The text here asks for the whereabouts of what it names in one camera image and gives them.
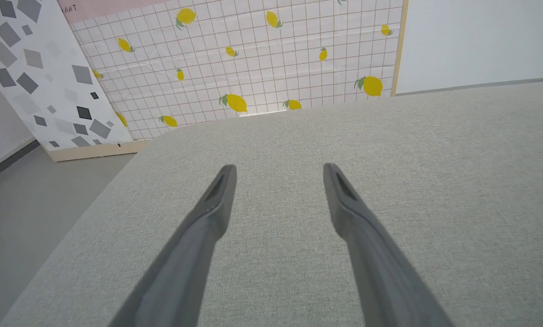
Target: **wallpaper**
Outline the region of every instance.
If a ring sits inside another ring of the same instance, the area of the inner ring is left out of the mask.
[[[133,140],[55,0],[0,0],[0,90],[47,150]]]
[[[402,0],[97,3],[61,8],[134,139],[390,96]]]

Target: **gray floor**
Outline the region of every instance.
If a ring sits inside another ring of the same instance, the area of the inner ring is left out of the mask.
[[[0,174],[0,321],[81,214],[132,157],[55,163],[39,147]]]

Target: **lemon patterned sheet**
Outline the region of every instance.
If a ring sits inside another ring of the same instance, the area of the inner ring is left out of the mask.
[[[241,114],[389,97],[402,6],[172,0],[70,27],[133,139],[151,139]]]

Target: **yellow lemon print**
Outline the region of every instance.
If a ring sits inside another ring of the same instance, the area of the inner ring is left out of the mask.
[[[266,20],[271,27],[276,27],[276,29],[284,25],[284,23],[277,18],[276,14],[270,11],[267,12]]]
[[[193,10],[189,8],[182,8],[177,14],[175,25],[180,30],[181,27],[186,27],[185,24],[191,24],[195,20],[196,16],[197,14]]]
[[[328,56],[328,51],[326,50],[326,48],[322,48],[320,50],[320,61],[326,59],[327,56]]]
[[[223,106],[229,104],[230,108],[237,112],[247,112],[247,104],[239,95],[226,94],[219,98],[219,104],[221,103]]]
[[[225,48],[225,52],[226,52],[228,55],[232,56],[232,57],[235,57],[235,56],[237,56],[237,55],[239,54],[239,52],[233,50],[233,48],[230,47],[230,46],[228,46],[228,47]]]
[[[120,49],[126,52],[134,52],[134,46],[128,44],[128,41],[125,39],[118,38],[118,46],[120,46]]]
[[[392,34],[392,30],[390,29],[390,27],[388,27],[388,25],[382,25],[381,33],[382,33],[382,35],[389,36],[389,35]]]
[[[122,122],[122,124],[124,124],[124,126],[128,127],[128,123],[126,122],[126,118],[124,118],[124,116],[122,116],[122,114],[120,112],[116,112],[116,116],[118,116],[118,118],[120,118],[120,121]]]
[[[161,123],[165,123],[172,128],[175,128],[177,126],[177,121],[171,116],[161,116],[159,120],[161,121]]]
[[[354,82],[354,87],[365,88],[365,93],[371,97],[379,97],[382,93],[382,82],[374,76],[362,77]]]
[[[284,102],[284,107],[290,108],[290,110],[302,109],[300,102],[295,100],[288,100]]]
[[[95,76],[97,79],[101,80],[101,79],[104,78],[104,75],[102,75],[101,73],[99,73],[97,70],[93,69],[92,72],[94,73],[94,76]]]
[[[178,80],[182,81],[185,79],[185,73],[183,73],[182,70],[180,70],[179,68],[177,68],[177,78]]]

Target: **gray fabric surface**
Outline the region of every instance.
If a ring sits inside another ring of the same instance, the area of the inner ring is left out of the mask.
[[[335,162],[458,325],[543,325],[543,83],[224,120],[154,139],[3,325],[102,326],[219,168],[238,169],[199,325],[361,325]]]

